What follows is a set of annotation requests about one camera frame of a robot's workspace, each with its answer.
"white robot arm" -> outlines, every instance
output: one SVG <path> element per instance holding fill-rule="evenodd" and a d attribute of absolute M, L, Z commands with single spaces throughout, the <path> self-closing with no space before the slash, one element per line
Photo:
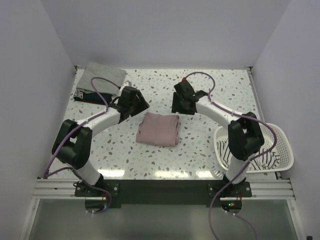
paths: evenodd
<path fill-rule="evenodd" d="M 264 144 L 264 137 L 259 124 L 256 121 L 234 116 L 234 114 L 257 118 L 256 115 L 252 112 L 243 114 L 219 103 L 219 106 L 232 114 L 223 111 L 210 102 L 206 92 L 202 90 L 195 92 L 187 80 L 176 84 L 174 88 L 176 92 L 173 93 L 173 113 L 178 112 L 187 115 L 199 113 L 216 121 L 228 131 L 228 145 L 232 158 L 225 177 L 228 181 L 231 181 L 242 170 L 248 159 L 257 153 Z M 245 179 L 246 172 L 247 170 L 244 170 L 232 183 L 242 182 Z"/>
<path fill-rule="evenodd" d="M 231 164 L 226 173 L 226 178 L 230 181 L 244 167 L 246 161 L 254 153 L 258 152 L 264 144 L 264 138 L 260 126 L 255 121 L 245 120 L 228 114 L 212 105 L 204 91 L 195 92 L 188 81 L 182 81 L 174 86 L 176 92 L 173 94 L 172 112 L 194 115 L 199 113 L 209 117 L 228 130 L 229 149 L 232 153 Z M 90 118 L 72 121 L 65 120 L 56 137 L 52 148 L 52 154 L 57 150 L 60 143 L 75 127 L 83 122 L 87 122 L 77 130 L 71 139 L 63 145 L 57 154 L 57 158 L 70 167 L 76 174 L 92 186 L 99 187 L 99 181 L 103 181 L 102 175 L 93 167 L 89 161 L 92 138 L 105 129 L 121 123 L 129 116 L 133 117 L 146 110 L 149 104 L 145 101 L 141 92 L 134 87 L 126 86 L 121 92 L 117 103 L 112 103 L 107 112 L 102 111 Z M 241 112 L 223 106 L 230 112 L 242 115 Z M 249 112 L 246 116 L 256 117 Z M 245 178 L 246 171 L 238 176 L 232 183 L 238 184 Z"/>
<path fill-rule="evenodd" d="M 89 160 L 92 138 L 103 130 L 121 123 L 130 116 L 133 117 L 147 108 L 149 108 L 149 104 L 141 92 L 134 87 L 125 86 L 117 103 L 111 103 L 107 112 L 101 111 L 94 116 L 78 121 L 65 120 L 54 142 L 52 154 L 74 128 L 86 122 L 71 135 L 56 157 L 62 163 L 72 167 L 75 173 L 88 184 L 101 187 L 99 182 L 103 181 L 103 177 Z"/>

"plastic basket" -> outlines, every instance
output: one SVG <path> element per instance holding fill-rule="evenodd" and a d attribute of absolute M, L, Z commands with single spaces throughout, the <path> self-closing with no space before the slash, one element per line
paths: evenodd
<path fill-rule="evenodd" d="M 275 131 L 277 143 L 272 152 L 265 154 L 253 160 L 247 170 L 247 173 L 266 173 L 266 172 L 280 172 L 288 170 L 294 164 L 294 155 L 285 133 L 278 126 L 268 123 Z M 264 145 L 260 151 L 264 151 L 272 146 L 274 138 L 270 130 L 264 125 L 261 125 L 261 131 L 264 137 Z M 219 164 L 228 170 L 231 154 L 228 146 L 228 132 L 222 126 L 214 131 L 214 150 Z"/>

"black mounting plate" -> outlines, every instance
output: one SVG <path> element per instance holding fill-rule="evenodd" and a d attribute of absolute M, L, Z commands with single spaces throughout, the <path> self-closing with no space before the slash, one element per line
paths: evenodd
<path fill-rule="evenodd" d="M 205 205 L 226 182 L 224 180 L 103 180 L 112 196 L 112 208 L 122 204 L 146 205 Z M 101 191 L 92 190 L 82 182 L 74 184 L 76 197 L 105 197 Z M 249 182 L 232 187 L 220 195 L 222 198 L 252 197 Z M 221 207 L 220 198 L 214 207 Z"/>

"white enclosure wall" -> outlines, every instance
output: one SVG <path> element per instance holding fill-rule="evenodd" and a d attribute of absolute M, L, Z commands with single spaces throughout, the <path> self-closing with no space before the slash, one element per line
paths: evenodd
<path fill-rule="evenodd" d="M 291 178 L 308 235 L 320 239 L 320 1 L 292 0 L 253 68 L 268 122 L 291 143 Z"/>
<path fill-rule="evenodd" d="M 74 65 L 253 66 L 290 0 L 42 0 Z"/>
<path fill-rule="evenodd" d="M 15 240 L 68 102 L 74 68 L 40 0 L 0 7 L 0 239 Z"/>

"speckled tabletop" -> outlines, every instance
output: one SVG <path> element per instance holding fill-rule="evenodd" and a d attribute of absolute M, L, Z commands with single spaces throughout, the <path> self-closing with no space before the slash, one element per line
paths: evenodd
<path fill-rule="evenodd" d="M 125 80 L 141 90 L 150 104 L 148 111 L 171 113 L 174 85 L 193 69 L 126 69 Z M 212 99 L 240 112 L 253 112 L 259 117 L 254 93 L 246 70 L 198 70 L 211 74 L 216 81 Z M 105 107 L 73 99 L 76 85 L 84 70 L 78 69 L 65 114 L 65 119 L 79 120 Z M 196 91 L 208 91 L 212 82 L 204 76 L 188 78 Z M 179 115 L 179 138 L 176 147 L 159 147 L 136 142 L 139 124 L 145 111 L 121 124 L 109 127 L 92 140 L 90 161 L 105 178 L 111 179 L 221 179 L 225 173 L 219 165 L 213 134 L 219 126 L 206 116 Z M 55 160 L 50 171 L 65 167 Z M 69 171 L 52 178 L 74 179 Z M 274 179 L 274 173 L 250 173 L 248 179 Z"/>

